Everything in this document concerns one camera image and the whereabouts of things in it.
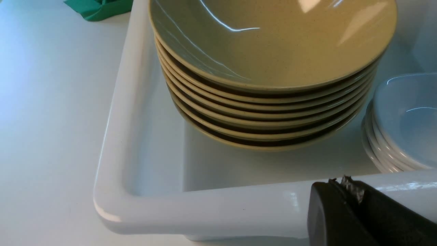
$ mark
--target yellow bowl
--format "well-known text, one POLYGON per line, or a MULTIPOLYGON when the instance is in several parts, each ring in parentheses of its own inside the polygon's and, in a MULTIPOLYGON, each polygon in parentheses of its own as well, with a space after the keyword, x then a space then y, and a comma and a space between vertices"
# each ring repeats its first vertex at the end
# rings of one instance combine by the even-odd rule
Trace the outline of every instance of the yellow bowl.
POLYGON ((232 125, 235 127, 240 128, 246 128, 246 129, 258 129, 258 130, 278 130, 278 129, 290 129, 290 128, 296 128, 301 127, 305 125, 309 125, 318 121, 321 121, 329 116, 332 116, 347 107, 351 106, 353 103, 355 103, 357 100, 359 100, 364 94, 367 95, 367 90, 362 90, 359 95, 355 96, 351 100, 348 100, 347 102, 332 108, 330 110, 324 111, 322 113, 304 117, 304 118, 297 118, 292 120, 248 120, 248 119, 239 119, 235 117, 225 116, 223 114, 216 113, 214 111, 211 111, 209 109, 206 109, 200 105, 198 105, 196 102, 190 100, 186 95, 184 95, 183 92, 179 91, 176 86, 173 85, 173 83, 170 81, 170 79, 167 77, 167 75, 164 74, 167 86, 169 90, 174 93, 181 101, 186 103, 188 106, 193 108, 194 110, 198 111, 199 113, 205 115, 206 117, 209 117, 213 120, 219 121, 224 124, 232 125))
POLYGON ((300 91, 367 67, 389 44, 395 0, 150 0, 156 38, 188 69, 244 91, 300 91))
POLYGON ((208 117, 200 114, 199 112, 191 109, 188 105, 184 104, 174 93, 171 93, 171 97, 176 107, 183 111, 184 114, 189 116, 192 120, 206 126, 207 128, 225 134, 230 137, 235 137, 250 141, 279 141, 286 139, 294 139, 297 137, 308 136, 321 130, 324 130, 345 118, 349 117, 353 112, 362 106, 366 98, 362 97, 361 100, 351 105, 344 111, 338 114, 328 117, 320 124, 315 124, 309 127, 297 128, 297 129, 284 129, 284 130, 247 130, 244 128, 232 127, 222 124, 220 122, 211 120, 208 117))
POLYGON ((194 86, 203 89, 204 91, 208 91, 223 98, 229 98, 234 101, 247 102, 252 104, 293 105, 297 102, 311 103, 314 99, 327 100, 327 98, 329 97, 330 100, 332 100, 338 98, 342 95, 345 95, 345 93, 347 93, 349 89, 356 88, 356 82, 362 79, 364 76, 368 76, 369 73, 375 72, 380 60, 380 58, 378 58, 376 61, 374 61, 368 67, 364 68, 362 71, 328 86, 308 90, 305 92, 267 95, 241 92, 218 86, 193 73, 181 63, 172 58, 171 55, 162 47, 162 45, 160 45, 158 41, 156 41, 156 48, 158 50, 158 54, 163 57, 163 59, 161 60, 164 66, 168 65, 168 69, 172 68, 176 74, 180 75, 183 79, 185 79, 185 83, 191 83, 194 86))
POLYGON ((260 104, 253 104, 253 103, 245 103, 245 102, 234 101, 234 100, 230 100, 230 99, 218 96, 216 94, 210 93, 209 91, 204 90, 204 89, 194 85, 193 83, 190 83, 185 78, 180 76, 167 63, 167 61, 161 55, 160 51, 158 51, 158 57, 159 57, 159 60, 160 60, 160 63, 161 63, 161 67, 165 70, 166 74, 170 78, 172 78, 172 76, 173 76, 174 79, 176 79, 184 87, 188 88, 192 93, 195 93, 195 94, 197 94, 199 96, 207 98, 208 100, 210 100, 212 102, 217 102, 217 103, 224 104, 226 106, 230 106, 230 107, 233 107, 233 108, 243 109, 243 110, 252 111, 252 112, 290 111, 290 110, 310 108, 310 107, 314 107, 314 106, 317 106, 317 105, 329 103, 329 102, 332 102, 332 101, 334 101, 334 100, 336 100, 338 98, 341 98, 341 97, 351 93, 352 91, 354 91, 355 89, 360 87, 366 81, 365 78, 368 78, 369 76, 374 75, 375 72, 376 72, 376 69, 374 69, 370 73, 368 73, 367 75, 362 77, 360 80, 358 80, 355 83, 351 84, 350 86, 348 86, 348 87, 346 87, 346 88, 344 88, 342 90, 339 90, 337 92, 334 92, 334 93, 332 93, 330 95, 323 96, 323 97, 320 97, 320 98, 316 98, 316 99, 313 99, 313 100, 296 102, 296 103, 292 103, 292 104, 260 105, 260 104))
POLYGON ((209 101, 207 98, 203 98, 193 91, 190 91, 187 87, 185 87, 182 83, 180 83, 165 67, 163 67, 163 73, 166 75, 166 79, 168 79, 169 83, 175 86, 175 88, 182 93, 185 97, 187 97, 192 102, 197 103, 198 105, 204 107, 205 109, 211 110, 216 113, 220 113, 226 116, 235 117, 239 119, 255 119, 255 120, 267 120, 267 119, 292 119, 292 118, 300 118, 304 116, 314 115, 317 113, 321 113, 323 111, 329 110, 331 108, 340 106, 342 103, 345 103, 358 95, 363 89, 367 88, 369 84, 373 81, 373 76, 366 78, 362 85, 355 90, 351 91, 344 97, 338 98, 331 102, 328 102, 323 105, 318 105, 315 108, 304 109, 293 112, 250 112, 246 110, 239 110, 235 108, 230 108, 212 101, 209 101))
POLYGON ((182 115, 182 117, 184 117, 188 123, 190 123, 194 128, 202 132, 204 135, 210 137, 211 139, 214 139, 223 144, 237 147, 237 148, 249 149, 254 151, 278 152, 278 151, 288 151, 288 150, 303 148, 329 138, 330 136, 334 135, 337 131, 345 127, 361 111, 364 105, 362 104, 355 112, 353 112, 350 116, 348 116, 343 121, 333 126, 330 126, 322 131, 304 137, 299 137, 289 140, 281 140, 281 141, 250 141, 250 140, 230 137, 225 134, 221 134, 219 132, 211 130, 210 128, 191 119, 177 105, 175 106, 179 111, 179 113, 182 115))

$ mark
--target bowl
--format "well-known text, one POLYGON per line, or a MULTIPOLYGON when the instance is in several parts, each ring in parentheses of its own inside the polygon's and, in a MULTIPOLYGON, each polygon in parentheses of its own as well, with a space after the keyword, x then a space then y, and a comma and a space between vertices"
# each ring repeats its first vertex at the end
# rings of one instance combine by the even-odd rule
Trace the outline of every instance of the bowl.
POLYGON ((395 77, 379 85, 375 123, 399 156, 437 167, 437 73, 395 77))
POLYGON ((176 107, 178 107, 179 110, 187 115, 191 120, 221 134, 250 141, 279 141, 308 136, 339 123, 362 106, 362 104, 356 103, 338 115, 330 117, 322 123, 314 124, 312 126, 284 130, 248 130, 239 127, 232 127, 218 121, 214 121, 190 108, 174 93, 171 93, 171 97, 176 107))
POLYGON ((177 105, 175 105, 179 113, 185 120, 190 123, 194 128, 202 132, 204 135, 214 139, 223 144, 233 146, 236 148, 249 149, 253 151, 265 151, 265 152, 277 152, 277 151, 289 151, 298 148, 303 148, 324 139, 329 138, 334 135, 337 131, 341 130, 344 126, 346 126, 361 110, 361 107, 358 108, 354 113, 349 115, 346 119, 341 122, 330 126, 320 132, 315 134, 311 134, 304 137, 288 139, 288 140, 280 140, 280 141, 250 141, 244 139, 238 139, 235 137, 230 137, 225 134, 221 134, 216 132, 199 122, 191 119, 188 115, 186 115, 177 105))
POLYGON ((167 69, 169 69, 169 71, 173 70, 174 73, 172 74, 174 76, 176 76, 175 74, 180 75, 184 79, 180 81, 185 84, 191 83, 204 91, 208 91, 222 98, 228 98, 237 102, 247 102, 255 105, 275 104, 275 106, 278 106, 277 104, 281 104, 281 106, 283 107, 289 106, 288 109, 295 109, 294 104, 297 102, 300 102, 302 104, 311 104, 312 101, 316 99, 328 102, 347 94, 350 90, 353 90, 357 86, 359 86, 359 84, 357 83, 358 81, 361 81, 361 79, 363 79, 364 77, 370 76, 370 74, 374 74, 376 72, 376 68, 380 60, 380 58, 378 58, 370 66, 366 67, 359 73, 356 73, 347 79, 338 81, 328 86, 320 87, 318 89, 306 92, 294 92, 292 94, 264 95, 241 92, 231 90, 225 87, 220 87, 198 76, 197 74, 193 73, 191 70, 183 66, 181 63, 176 61, 174 58, 171 57, 170 54, 168 54, 168 52, 162 47, 162 45, 158 41, 156 42, 156 48, 159 56, 162 56, 162 59, 160 61, 162 62, 163 67, 166 67, 167 69))
POLYGON ((356 83, 351 84, 350 86, 347 86, 346 88, 337 91, 335 93, 332 93, 327 96, 322 96, 320 98, 316 98, 313 100, 307 100, 302 102, 296 102, 292 104, 270 104, 270 105, 260 105, 260 104, 253 104, 253 103, 245 103, 245 102, 239 102, 230 100, 221 96, 218 96, 216 94, 210 93, 209 91, 212 90, 209 89, 209 91, 204 90, 193 83, 190 83, 185 78, 180 76, 168 63, 163 59, 160 52, 158 52, 159 60, 161 62, 161 67, 164 70, 164 72, 171 78, 171 80, 177 85, 180 84, 181 86, 184 86, 188 88, 192 94, 199 95, 203 98, 207 98, 211 102, 217 102, 223 105, 227 105, 232 108, 237 109, 244 109, 246 111, 252 111, 252 112, 272 112, 272 111, 290 111, 290 110, 297 110, 297 109, 305 109, 314 107, 317 105, 322 105, 326 103, 333 103, 334 101, 338 101, 338 98, 341 98, 345 95, 350 95, 352 91, 357 91, 356 89, 358 87, 361 87, 364 83, 368 82, 370 83, 369 79, 373 78, 375 75, 376 70, 372 70, 367 75, 363 76, 359 81, 356 81, 356 83))
POLYGON ((166 75, 166 79, 169 79, 168 82, 171 83, 175 88, 182 93, 185 97, 187 97, 189 100, 198 103, 200 106, 209 109, 211 111, 231 116, 231 117, 237 117, 241 119, 292 119, 292 118, 299 118, 304 116, 309 116, 317 113, 321 113, 323 111, 329 110, 331 108, 337 107, 351 99, 353 99, 355 96, 360 94, 364 89, 366 89, 369 84, 373 81, 373 76, 370 78, 366 78, 365 82, 362 83, 358 88, 351 91, 344 97, 340 97, 336 100, 333 100, 331 102, 317 105, 316 107, 310 108, 310 109, 303 109, 298 111, 287 111, 287 112, 251 112, 247 111, 246 109, 235 109, 231 107, 227 107, 223 104, 215 103, 209 98, 202 97, 200 95, 197 95, 193 91, 191 91, 189 88, 185 87, 182 83, 180 83, 179 80, 177 80, 165 67, 163 67, 163 73, 166 75))
POLYGON ((366 68, 389 44, 395 0, 151 0, 156 38, 214 83, 249 92, 302 91, 366 68))
POLYGON ((194 110, 198 111, 199 113, 205 115, 206 117, 209 117, 213 120, 219 121, 221 123, 225 123, 231 126, 240 127, 240 128, 247 128, 247 129, 258 129, 258 130, 279 130, 279 129, 287 129, 287 128, 294 128, 294 127, 301 127, 305 125, 309 125, 318 121, 321 121, 329 116, 332 116, 347 107, 351 106, 358 100, 360 100, 360 103, 367 98, 368 91, 370 88, 370 85, 368 85, 367 89, 364 89, 360 92, 357 96, 352 98, 351 100, 347 101, 346 103, 343 103, 335 108, 332 108, 330 110, 324 111, 320 114, 316 114, 313 116, 305 117, 305 118, 298 118, 298 119, 292 119, 292 120, 272 120, 272 121, 265 121, 265 120, 248 120, 248 119, 240 119, 235 117, 226 116, 214 111, 211 111, 209 109, 206 109, 196 102, 192 101, 190 98, 188 98, 182 91, 179 91, 176 86, 174 86, 171 82, 171 80, 167 77, 166 74, 164 74, 165 80, 167 82, 167 86, 169 87, 169 90, 174 93, 181 101, 189 105, 194 110))

